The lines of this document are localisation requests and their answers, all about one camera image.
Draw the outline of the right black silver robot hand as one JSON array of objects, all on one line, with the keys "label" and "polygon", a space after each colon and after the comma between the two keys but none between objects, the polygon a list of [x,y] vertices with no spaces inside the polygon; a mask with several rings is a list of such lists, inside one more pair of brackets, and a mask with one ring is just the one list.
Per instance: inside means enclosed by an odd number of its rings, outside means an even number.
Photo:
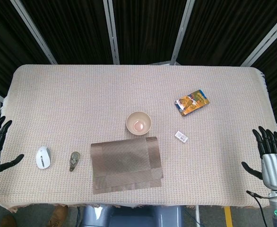
[{"label": "right black silver robot hand", "polygon": [[261,126],[252,132],[258,145],[261,171],[250,168],[246,162],[242,162],[242,166],[249,174],[262,180],[267,188],[277,191],[277,132]]}]

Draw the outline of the brown woven placemat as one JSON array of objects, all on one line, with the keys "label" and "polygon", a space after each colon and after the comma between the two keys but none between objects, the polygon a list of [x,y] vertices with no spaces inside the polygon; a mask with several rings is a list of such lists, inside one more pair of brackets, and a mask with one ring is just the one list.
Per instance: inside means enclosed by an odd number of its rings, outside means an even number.
[{"label": "brown woven placemat", "polygon": [[93,143],[93,194],[162,186],[157,137]]}]

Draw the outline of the beige bowl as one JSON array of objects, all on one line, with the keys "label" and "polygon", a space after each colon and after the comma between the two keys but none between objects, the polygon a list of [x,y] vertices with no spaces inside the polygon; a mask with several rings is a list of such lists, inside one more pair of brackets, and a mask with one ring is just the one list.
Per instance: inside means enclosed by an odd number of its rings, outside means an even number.
[{"label": "beige bowl", "polygon": [[126,119],[126,128],[133,135],[145,135],[152,126],[150,116],[142,111],[131,113]]}]

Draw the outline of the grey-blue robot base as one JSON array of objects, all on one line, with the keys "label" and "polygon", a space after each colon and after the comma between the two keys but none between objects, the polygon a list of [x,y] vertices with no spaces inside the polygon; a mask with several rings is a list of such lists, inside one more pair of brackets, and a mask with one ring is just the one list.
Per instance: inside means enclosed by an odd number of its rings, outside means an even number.
[{"label": "grey-blue robot base", "polygon": [[80,227],[184,227],[182,206],[87,205]]}]

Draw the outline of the white computer mouse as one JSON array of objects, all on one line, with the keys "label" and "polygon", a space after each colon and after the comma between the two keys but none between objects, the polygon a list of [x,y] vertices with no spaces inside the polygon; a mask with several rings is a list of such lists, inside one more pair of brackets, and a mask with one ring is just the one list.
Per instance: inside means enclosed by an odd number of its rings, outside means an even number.
[{"label": "white computer mouse", "polygon": [[46,169],[51,165],[51,152],[46,146],[42,146],[36,153],[36,164],[39,169]]}]

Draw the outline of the brown leather shoe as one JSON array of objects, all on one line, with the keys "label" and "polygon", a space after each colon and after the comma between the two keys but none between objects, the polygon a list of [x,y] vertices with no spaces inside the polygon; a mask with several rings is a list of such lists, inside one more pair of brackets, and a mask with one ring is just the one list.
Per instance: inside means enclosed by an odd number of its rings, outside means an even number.
[{"label": "brown leather shoe", "polygon": [[68,206],[55,207],[46,227],[62,227],[68,215]]},{"label": "brown leather shoe", "polygon": [[5,215],[0,221],[0,227],[17,227],[17,222],[12,215]]}]

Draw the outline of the yellow floor tape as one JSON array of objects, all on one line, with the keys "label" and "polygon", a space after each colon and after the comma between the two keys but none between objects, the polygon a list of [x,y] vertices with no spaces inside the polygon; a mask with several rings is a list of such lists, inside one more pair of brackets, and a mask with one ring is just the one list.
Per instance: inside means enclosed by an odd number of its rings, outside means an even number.
[{"label": "yellow floor tape", "polygon": [[224,207],[226,227],[233,227],[231,208]]}]

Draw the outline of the olive correction tape dispenser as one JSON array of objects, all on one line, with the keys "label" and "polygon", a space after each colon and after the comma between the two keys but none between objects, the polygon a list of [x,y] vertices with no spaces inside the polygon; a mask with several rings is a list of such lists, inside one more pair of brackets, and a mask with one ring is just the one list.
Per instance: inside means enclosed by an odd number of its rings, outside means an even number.
[{"label": "olive correction tape dispenser", "polygon": [[72,152],[69,160],[69,171],[72,172],[78,164],[80,154],[78,152]]}]

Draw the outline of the small white box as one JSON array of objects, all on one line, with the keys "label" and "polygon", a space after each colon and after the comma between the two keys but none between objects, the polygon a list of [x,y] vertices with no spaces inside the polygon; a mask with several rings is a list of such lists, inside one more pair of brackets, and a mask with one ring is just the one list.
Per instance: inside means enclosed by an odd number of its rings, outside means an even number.
[{"label": "small white box", "polygon": [[188,137],[186,135],[184,135],[182,132],[177,131],[175,134],[175,137],[178,138],[180,141],[182,141],[183,143],[185,143],[188,140]]}]

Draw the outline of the orange blue snack packet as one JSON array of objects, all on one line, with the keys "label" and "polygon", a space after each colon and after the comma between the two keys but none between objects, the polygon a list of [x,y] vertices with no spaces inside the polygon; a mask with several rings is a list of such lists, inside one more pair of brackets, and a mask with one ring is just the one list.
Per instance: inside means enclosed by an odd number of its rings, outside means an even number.
[{"label": "orange blue snack packet", "polygon": [[175,101],[175,106],[182,116],[188,114],[208,105],[210,101],[204,95],[201,89],[190,93],[189,95],[183,96]]}]

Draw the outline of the beige woven tablecloth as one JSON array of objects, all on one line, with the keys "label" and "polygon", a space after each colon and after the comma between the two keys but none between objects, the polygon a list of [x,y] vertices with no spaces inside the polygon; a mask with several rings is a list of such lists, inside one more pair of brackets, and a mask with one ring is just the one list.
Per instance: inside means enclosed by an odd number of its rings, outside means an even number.
[{"label": "beige woven tablecloth", "polygon": [[[201,89],[210,103],[182,116],[175,101]],[[143,111],[157,137],[163,179],[157,188],[93,194],[90,146],[134,138],[127,117]],[[255,206],[247,191],[266,195],[241,163],[261,169],[259,126],[277,130],[262,73],[256,68],[155,65],[23,65],[2,114],[12,125],[1,161],[23,160],[0,173],[0,206],[29,204]],[[188,137],[183,143],[177,131]],[[51,152],[39,169],[36,153]],[[72,152],[80,159],[69,171]]]}]

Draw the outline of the black pleated curtain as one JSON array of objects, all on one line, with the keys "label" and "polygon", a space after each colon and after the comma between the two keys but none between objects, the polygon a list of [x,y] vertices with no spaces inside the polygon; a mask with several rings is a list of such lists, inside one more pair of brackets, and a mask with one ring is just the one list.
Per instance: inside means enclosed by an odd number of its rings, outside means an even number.
[{"label": "black pleated curtain", "polygon": [[[103,0],[21,0],[57,65],[114,65]],[[171,60],[186,0],[113,0],[119,65]],[[277,0],[195,0],[176,66],[241,67],[277,22]],[[52,65],[10,0],[0,0],[0,95],[23,65]],[[277,125],[277,39],[262,73]]]}]

